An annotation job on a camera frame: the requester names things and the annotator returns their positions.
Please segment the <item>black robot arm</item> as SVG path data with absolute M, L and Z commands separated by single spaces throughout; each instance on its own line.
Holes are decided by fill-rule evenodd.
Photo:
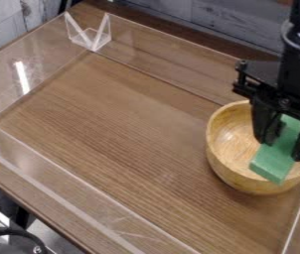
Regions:
M 300 0 L 281 26 L 284 50 L 277 62 L 239 61 L 231 91 L 249 99 L 253 136 L 270 145 L 281 134 L 281 116 L 300 120 Z M 300 162 L 300 134 L 290 157 Z

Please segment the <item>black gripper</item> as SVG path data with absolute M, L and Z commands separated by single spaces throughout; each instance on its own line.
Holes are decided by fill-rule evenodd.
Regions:
M 300 120 L 300 36 L 282 39 L 284 51 L 277 62 L 238 61 L 233 92 L 250 102 L 253 136 L 270 146 L 285 124 L 281 114 Z M 300 121 L 292 158 L 300 162 Z

